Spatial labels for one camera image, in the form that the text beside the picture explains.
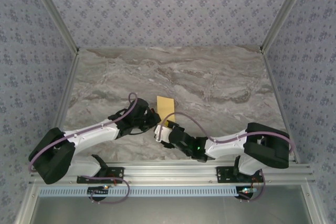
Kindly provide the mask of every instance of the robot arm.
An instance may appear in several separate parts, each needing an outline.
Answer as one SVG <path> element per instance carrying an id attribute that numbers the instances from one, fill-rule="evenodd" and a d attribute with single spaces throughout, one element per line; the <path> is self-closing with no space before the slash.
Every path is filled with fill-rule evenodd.
<path id="1" fill-rule="evenodd" d="M 40 143 L 35 147 L 29 156 L 31 161 L 37 153 L 49 144 L 69 136 L 65 141 L 49 148 L 43 152 L 34 162 L 33 166 L 46 184 L 53 184 L 64 176 L 94 176 L 99 173 L 104 177 L 102 171 L 105 164 L 96 155 L 92 157 L 80 157 L 77 154 L 96 144 L 113 141 L 125 135 L 131 134 L 133 129 L 140 129 L 145 132 L 160 122 L 160 117 L 143 99 L 138 101 L 130 113 L 115 123 L 111 120 L 120 118 L 133 106 L 134 101 L 128 109 L 118 111 L 108 119 L 74 131 L 62 132 L 59 128 L 53 128 L 47 132 Z"/>
<path id="2" fill-rule="evenodd" d="M 159 139 L 160 125 L 155 129 L 155 139 L 166 148 L 177 148 L 187 156 L 200 162 L 217 159 L 226 155 L 235 155 L 235 176 L 238 173 L 252 176 L 264 167 L 288 168 L 289 144 L 275 136 L 256 135 L 240 137 L 250 132 L 273 132 L 285 137 L 289 135 L 262 124 L 249 123 L 247 129 L 236 134 L 216 137 L 216 141 L 223 142 L 236 138 L 229 143 L 216 143 L 207 137 L 191 137 L 184 132 L 184 128 L 170 122 L 163 126 Z"/>
<path id="3" fill-rule="evenodd" d="M 138 98 L 135 105 L 133 101 L 127 109 L 118 111 L 108 119 L 90 127 L 66 132 L 62 132 L 59 128 L 51 129 L 28 159 L 29 161 L 35 159 L 33 166 L 46 184 L 53 184 L 64 176 L 111 177 L 108 176 L 107 165 L 99 156 L 81 157 L 77 154 L 96 144 L 114 141 L 132 134 L 133 129 L 146 132 L 160 121 L 159 115 L 149 108 L 148 103 Z M 168 122 L 168 127 L 162 127 L 160 138 L 161 126 L 156 127 L 157 142 L 166 148 L 177 148 L 186 156 L 200 162 L 235 155 L 236 161 L 232 172 L 235 178 L 253 176 L 266 166 L 288 167 L 289 144 L 283 139 L 269 136 L 269 134 L 240 137 L 245 133 L 261 131 L 289 137 L 285 132 L 258 123 L 249 123 L 247 129 L 243 131 L 216 138 L 219 142 L 236 138 L 233 141 L 217 143 L 207 137 L 191 137 L 178 124 Z M 61 138 L 65 140 L 51 147 L 52 143 Z"/>

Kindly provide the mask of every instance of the gray marble table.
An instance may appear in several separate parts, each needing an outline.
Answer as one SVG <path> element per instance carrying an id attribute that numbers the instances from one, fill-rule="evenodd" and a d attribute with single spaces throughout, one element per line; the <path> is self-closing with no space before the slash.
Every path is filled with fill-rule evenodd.
<path id="1" fill-rule="evenodd" d="M 174 98 L 175 111 L 195 118 L 212 136 L 258 122 L 285 130 L 262 55 L 248 47 L 82 49 L 64 129 L 100 122 L 128 107 L 136 92 L 156 109 L 156 96 Z M 176 121 L 204 136 L 182 116 Z M 84 151 L 108 161 L 187 158 L 155 142 L 153 131 Z"/>

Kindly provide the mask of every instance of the purple cable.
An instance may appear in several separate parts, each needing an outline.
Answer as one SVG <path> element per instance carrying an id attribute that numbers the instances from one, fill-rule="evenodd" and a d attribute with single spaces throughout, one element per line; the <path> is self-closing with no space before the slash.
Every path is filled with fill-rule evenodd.
<path id="1" fill-rule="evenodd" d="M 135 105 L 137 104 L 138 102 L 138 96 L 136 95 L 136 93 L 134 92 L 131 92 L 129 95 L 128 95 L 128 100 L 129 102 L 131 103 L 131 95 L 134 95 L 135 96 L 135 99 L 134 99 L 134 104 L 132 105 L 132 107 L 130 107 L 130 109 L 128 111 L 126 111 L 126 113 L 124 113 L 124 115 L 122 115 L 121 117 L 115 119 L 114 121 L 110 121 L 110 122 L 107 122 L 107 123 L 104 123 L 103 125 L 96 125 L 96 126 L 93 126 L 93 127 L 90 127 L 86 130 L 82 130 L 82 131 L 79 131 L 79 132 L 76 132 L 74 134 L 70 134 L 70 135 L 67 135 L 67 136 L 64 136 L 58 140 L 56 140 L 55 142 L 47 145 L 46 147 L 44 147 L 41 151 L 39 151 L 34 157 L 33 159 L 30 161 L 29 165 L 28 165 L 28 170 L 30 172 L 36 172 L 35 170 L 32 169 L 32 166 L 34 164 L 34 162 L 45 152 L 47 151 L 48 149 L 54 147 L 55 145 L 59 144 L 60 142 L 63 142 L 64 140 L 67 140 L 68 138 L 71 138 L 73 137 L 75 134 L 77 135 L 80 135 L 80 134 L 83 134 L 83 133 L 87 133 L 89 131 L 93 131 L 95 129 L 99 129 L 101 127 L 104 127 L 104 126 L 107 126 L 107 125 L 110 125 L 112 123 L 115 123 L 115 122 L 118 122 L 120 120 L 122 120 L 125 116 L 127 116 L 129 113 L 131 113 L 131 111 L 134 109 Z"/>
<path id="2" fill-rule="evenodd" d="M 260 170 L 260 174 L 261 174 L 261 176 L 263 177 L 263 187 L 261 188 L 261 192 L 260 192 L 260 194 L 258 194 L 257 195 L 257 197 L 255 197 L 255 198 L 253 198 L 253 199 L 250 199 L 249 197 L 247 197 L 246 195 L 244 195 L 244 194 L 240 194 L 240 193 L 238 193 L 240 196 L 242 196 L 242 197 L 244 197 L 244 198 L 246 198 L 246 199 L 248 199 L 249 201 L 255 201 L 255 200 L 257 200 L 257 199 L 259 199 L 263 194 L 264 194 L 264 192 L 265 192 L 265 189 L 266 189 L 266 182 L 265 182 L 265 176 L 264 176 L 264 174 L 263 174 L 263 172 L 262 172 L 263 170 Z"/>
<path id="3" fill-rule="evenodd" d="M 126 195 L 125 195 L 122 199 L 117 200 L 117 201 L 103 201 L 103 202 L 95 201 L 95 200 L 93 199 L 93 195 L 95 194 L 95 192 L 96 192 L 97 190 L 94 190 L 94 191 L 91 193 L 91 196 L 90 196 L 90 199 L 91 199 L 91 202 L 92 202 L 92 203 L 102 204 L 102 205 L 114 205 L 114 204 L 122 203 L 122 202 L 124 202 L 124 201 L 128 198 L 128 196 L 129 196 L 129 194 L 130 194 L 130 192 L 131 192 L 130 184 L 129 184 L 125 179 L 123 179 L 123 178 L 117 178 L 117 177 L 102 177 L 102 178 L 96 178 L 96 177 L 90 177 L 90 176 L 82 176 L 82 177 L 83 177 L 83 178 L 88 178 L 88 179 L 95 179 L 95 180 L 101 180 L 101 179 L 119 180 L 119 181 L 124 182 L 124 183 L 127 185 L 128 190 L 127 190 Z"/>
<path id="4" fill-rule="evenodd" d="M 161 123 L 161 125 L 160 125 L 159 139 L 161 139 L 161 131 L 162 131 L 162 127 L 163 127 L 164 123 L 167 121 L 167 119 L 168 119 L 170 116 L 172 116 L 172 115 L 176 115 L 176 114 L 177 114 L 177 115 L 183 115 L 183 116 L 189 118 L 191 121 L 193 121 L 193 122 L 194 122 L 194 123 L 201 129 L 201 131 L 204 133 L 204 135 L 206 135 L 206 137 L 207 137 L 210 141 L 212 141 L 212 142 L 214 142 L 214 143 L 217 143 L 217 144 L 226 144 L 226 143 L 230 143 L 230 142 L 236 141 L 237 139 L 241 139 L 241 138 L 246 137 L 246 136 L 269 135 L 269 136 L 276 136 L 276 137 L 279 137 L 279 138 L 285 140 L 287 143 L 289 143 L 289 144 L 290 144 L 290 150 L 289 150 L 289 153 L 291 153 L 291 152 L 295 149 L 295 143 L 294 143 L 291 139 L 289 139 L 289 138 L 287 138 L 287 137 L 285 137 L 285 136 L 283 136 L 283 135 L 280 135 L 280 134 L 278 134 L 278 133 L 268 132 L 268 131 L 249 132 L 249 133 L 245 133 L 245 134 L 243 134 L 243 135 L 237 136 L 237 137 L 233 137 L 233 138 L 228 139 L 228 140 L 217 141 L 215 138 L 212 138 L 211 136 L 209 136 L 209 134 L 205 131 L 205 129 L 204 129 L 204 128 L 203 128 L 203 127 L 202 127 L 202 126 L 195 120 L 195 119 L 193 119 L 191 116 L 189 116 L 189 115 L 187 115 L 187 114 L 185 114 L 185 113 L 182 113 L 182 112 L 173 112 L 173 113 L 170 113 L 169 115 L 167 115 L 167 116 L 163 119 L 163 121 L 162 121 L 162 123 Z"/>

